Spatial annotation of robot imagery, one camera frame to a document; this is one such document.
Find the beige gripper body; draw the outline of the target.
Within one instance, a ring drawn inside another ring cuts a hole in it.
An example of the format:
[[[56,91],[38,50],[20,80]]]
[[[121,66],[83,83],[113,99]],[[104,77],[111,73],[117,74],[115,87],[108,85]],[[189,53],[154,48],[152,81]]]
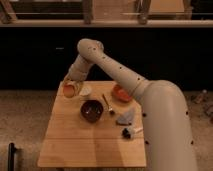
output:
[[[63,78],[63,85],[64,86],[72,86],[72,87],[78,89],[78,88],[81,88],[83,86],[83,83],[80,82],[80,81],[74,81],[69,77],[69,75],[66,75]]]

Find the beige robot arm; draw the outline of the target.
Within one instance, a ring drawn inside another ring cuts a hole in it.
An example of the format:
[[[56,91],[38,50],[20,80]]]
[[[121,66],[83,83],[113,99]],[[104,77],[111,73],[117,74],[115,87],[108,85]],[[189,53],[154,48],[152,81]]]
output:
[[[147,171],[198,171],[186,99],[176,84],[146,79],[106,55],[98,40],[79,40],[77,51],[67,80],[83,82],[97,65],[140,104]]]

